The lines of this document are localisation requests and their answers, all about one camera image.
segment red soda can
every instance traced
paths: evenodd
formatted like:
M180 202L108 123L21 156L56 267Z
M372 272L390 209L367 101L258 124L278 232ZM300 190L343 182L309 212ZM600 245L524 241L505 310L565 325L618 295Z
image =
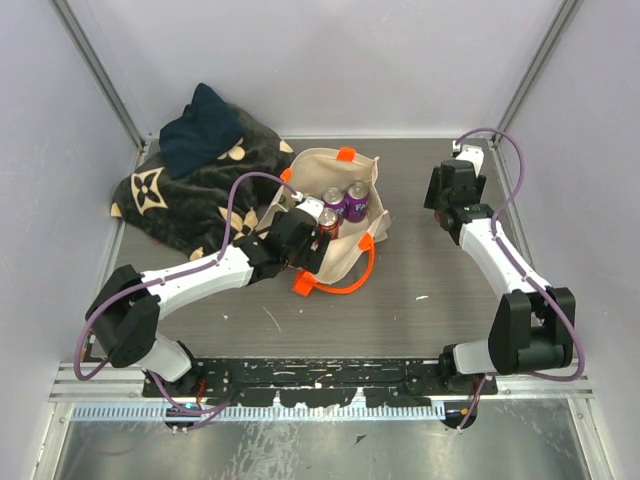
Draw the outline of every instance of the red soda can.
M318 217L318 227L331 235L331 240L338 237L340 227L340 215L335 210L325 207Z

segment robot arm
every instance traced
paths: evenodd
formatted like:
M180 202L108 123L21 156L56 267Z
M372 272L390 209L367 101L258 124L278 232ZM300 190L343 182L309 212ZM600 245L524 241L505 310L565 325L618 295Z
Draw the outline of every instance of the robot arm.
M476 373L509 375L565 367L571 363L573 342L555 312L527 279L544 288L573 324L575 299L566 288L553 288L522 258L502 225L491 226L493 210L481 203L486 178L479 175L483 153L479 147L456 148L454 158L434 168L425 208L434 211L440 226L480 267L500 300L489 337L449 345L440 355L443 377ZM523 277L498 246L500 238ZM539 322L532 322L537 317Z
M125 288L162 281L121 299L94 323L93 331L109 362L116 368L137 363L176 391L191 390L200 377L198 365L182 343L157 332L158 322L206 296L273 278L288 265L317 273L330 240L317 227L323 208L321 201L308 197L289 212L276 214L264 238L254 232L238 239L228 246L220 263L212 263L215 253L168 269L138 273L126 265L115 270L86 318Z

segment canvas tote bag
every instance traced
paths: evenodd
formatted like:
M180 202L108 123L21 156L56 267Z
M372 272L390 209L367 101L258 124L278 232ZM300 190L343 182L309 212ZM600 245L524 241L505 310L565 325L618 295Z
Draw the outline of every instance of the canvas tote bag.
M387 238L386 231L391 226L389 212L382 206L375 187L378 158L367 158L347 147L340 150L311 148L298 155L281 177L296 190L318 199L331 187L346 191L354 182L362 182L369 187L367 217L358 223L345 220L340 225L338 238L329 242L320 271L317 274L299 271L293 286L296 293L304 296L309 295L313 288L337 294L352 293L360 288L373 271L375 243ZM270 226L276 212L285 212L294 205L291 192L280 187L257 230ZM331 287L344 278L364 252L369 256L364 275L353 285Z

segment black mounting plate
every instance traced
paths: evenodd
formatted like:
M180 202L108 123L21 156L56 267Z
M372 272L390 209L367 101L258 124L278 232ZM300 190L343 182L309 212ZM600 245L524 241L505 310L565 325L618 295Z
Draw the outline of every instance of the black mounting plate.
M427 406L429 396L469 395L476 376L457 377L447 385L438 379L437 360L416 358L199 358L206 381L204 398L209 405L230 401L248 407L273 405L276 392L280 403L309 408L349 405L362 388L369 408ZM195 397L199 387L186 395ZM483 395L497 393L495 380L487 381ZM145 382L144 397L161 394L153 381Z

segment soda can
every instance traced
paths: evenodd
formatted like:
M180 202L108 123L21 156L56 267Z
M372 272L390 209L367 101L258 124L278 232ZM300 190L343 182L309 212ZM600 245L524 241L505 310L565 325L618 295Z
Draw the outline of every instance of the soda can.
M329 232L331 240L338 237L340 227L340 216L332 208L325 207L318 217L318 227L324 232Z
M325 207L338 212L340 222L342 222L347 209L347 202L345 202L344 195L340 189L335 187L327 189L327 191L322 194L322 201Z
M369 206L369 188L362 182L356 182L347 189L345 199L347 201L345 219L352 223L364 220Z

